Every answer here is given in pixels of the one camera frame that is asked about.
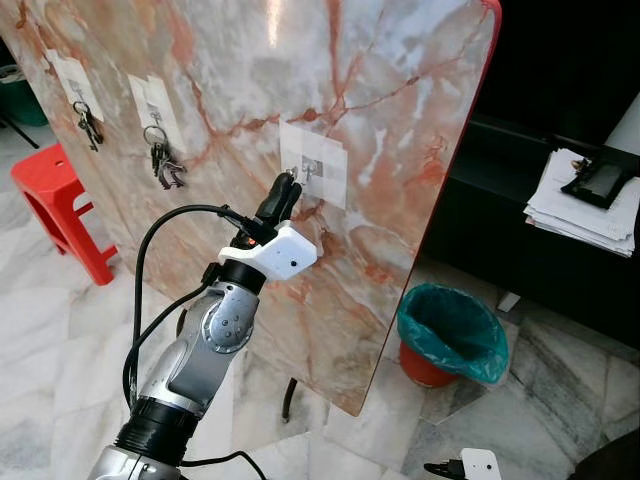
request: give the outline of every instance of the white tile floor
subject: white tile floor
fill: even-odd
[[[47,128],[26,130],[43,145],[54,141]],[[9,178],[32,152],[0,129],[0,480],[82,479],[128,417],[120,373],[133,277],[116,261],[115,280],[96,287],[71,256],[58,255]],[[498,301],[495,286],[437,262],[420,262],[411,284],[423,281],[492,308]],[[144,295],[148,321],[168,300],[149,288]],[[585,455],[638,427],[638,352],[531,302],[509,317],[519,328],[505,323],[513,363],[497,389],[467,380],[416,386],[398,363],[394,328],[358,418],[299,385],[292,420],[282,424],[288,378],[239,355],[187,457],[243,448],[272,479],[400,480],[435,478],[423,463],[476,447],[496,452],[506,480],[563,480]],[[145,345],[143,372],[174,321]],[[242,460],[186,470],[192,480],[256,478]]]

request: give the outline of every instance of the pink marble surface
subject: pink marble surface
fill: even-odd
[[[0,34],[130,268],[171,208],[251,214],[281,170],[280,121],[341,142],[346,209],[303,195],[294,222],[320,259],[263,291],[250,348],[357,414],[481,80],[496,5],[0,0]],[[87,73],[105,116],[98,153],[47,49]],[[153,178],[129,74],[164,81],[188,188]],[[146,280],[182,295],[232,234],[205,214],[175,219],[152,244]]]

